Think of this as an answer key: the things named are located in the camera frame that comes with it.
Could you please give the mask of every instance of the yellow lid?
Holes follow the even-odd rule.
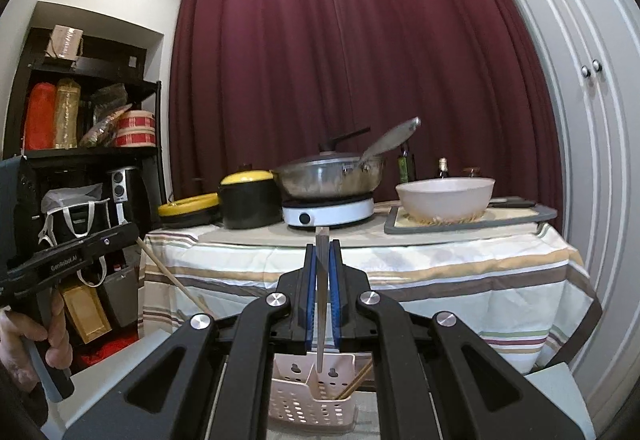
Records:
[[[273,180],[273,173],[269,171],[240,171],[222,178],[220,185],[244,184],[261,180]]]
[[[194,213],[209,207],[215,207],[219,204],[218,195],[211,193],[208,195],[199,195],[183,200],[175,200],[158,207],[159,216],[180,216],[181,214]]]

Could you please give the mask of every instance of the stainless steel pan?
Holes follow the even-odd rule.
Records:
[[[370,193],[382,181],[385,161],[380,155],[398,147],[419,125],[420,119],[412,118],[394,127],[362,156],[329,151],[296,160],[274,171],[276,181],[286,194],[300,200],[345,198]]]

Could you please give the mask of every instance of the wooden stick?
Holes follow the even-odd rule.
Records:
[[[364,382],[364,379],[366,378],[367,374],[371,371],[371,368],[373,367],[373,358],[369,359],[369,362],[367,362],[364,367],[358,372],[358,374],[354,377],[353,380],[351,380],[351,383],[342,390],[342,392],[334,398],[334,400],[343,400],[345,398],[348,398],[351,396],[351,393],[353,393],[354,391],[356,391],[360,385]]]
[[[209,310],[206,306],[206,304],[204,304],[202,301],[198,301],[193,295],[191,295],[189,293],[189,291],[185,288],[185,286],[177,279],[177,277],[175,277],[171,272],[169,272],[169,269],[167,267],[164,266],[164,264],[162,264],[162,261],[160,261],[158,259],[158,257],[154,254],[154,251],[151,250],[150,247],[148,247],[144,241],[142,241],[140,238],[137,238],[136,242],[138,243],[138,245],[140,246],[140,248],[142,250],[145,251],[145,253],[149,256],[149,258],[151,259],[151,261],[153,261],[154,263],[156,263],[156,266],[160,269],[160,271],[169,278],[169,280],[178,287],[178,289],[180,289],[180,291],[185,294],[190,301],[196,305],[202,312],[211,315],[211,317],[213,317],[214,319],[216,319],[217,317],[213,314],[213,312],[211,310]]]

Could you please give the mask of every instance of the red bag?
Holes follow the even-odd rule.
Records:
[[[24,122],[24,149],[52,149],[56,133],[53,114],[56,108],[56,86],[40,82],[33,86]]]

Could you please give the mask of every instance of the black and yellow container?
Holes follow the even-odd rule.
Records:
[[[280,190],[269,171],[229,175],[220,182],[218,196],[227,229],[256,229],[282,221]]]
[[[216,193],[175,200],[160,205],[158,216],[168,229],[210,225],[220,220],[220,201]]]

